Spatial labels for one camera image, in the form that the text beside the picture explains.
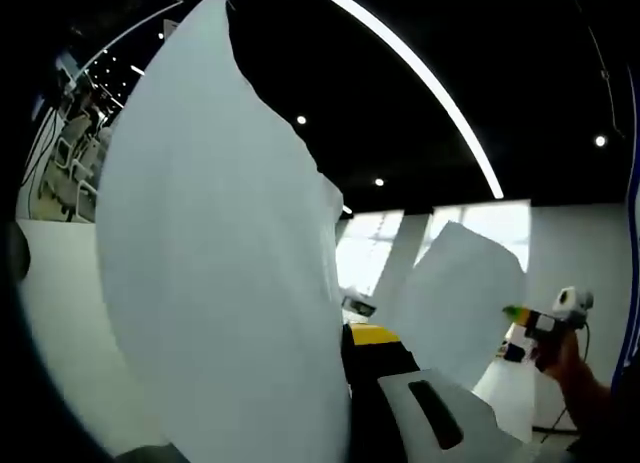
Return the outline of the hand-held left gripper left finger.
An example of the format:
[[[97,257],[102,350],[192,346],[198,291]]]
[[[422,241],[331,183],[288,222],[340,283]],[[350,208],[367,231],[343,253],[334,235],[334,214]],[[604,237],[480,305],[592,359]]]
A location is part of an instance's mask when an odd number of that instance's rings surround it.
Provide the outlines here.
[[[141,446],[114,458],[115,463],[189,463],[189,460],[173,445]]]

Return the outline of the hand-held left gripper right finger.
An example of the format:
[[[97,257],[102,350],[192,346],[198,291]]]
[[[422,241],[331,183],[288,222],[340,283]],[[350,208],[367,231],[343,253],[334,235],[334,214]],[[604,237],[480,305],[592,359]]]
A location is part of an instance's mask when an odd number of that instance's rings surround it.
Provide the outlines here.
[[[525,444],[498,427],[491,407],[435,370],[422,370],[399,337],[344,325],[351,390],[351,462],[526,462]]]

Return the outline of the person's right hand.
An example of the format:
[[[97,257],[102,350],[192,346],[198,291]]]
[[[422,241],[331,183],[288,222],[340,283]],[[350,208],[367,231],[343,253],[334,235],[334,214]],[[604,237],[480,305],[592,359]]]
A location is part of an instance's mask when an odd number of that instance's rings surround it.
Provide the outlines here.
[[[560,385],[569,382],[584,366],[579,354],[578,338],[573,329],[539,341],[533,356],[538,371]]]

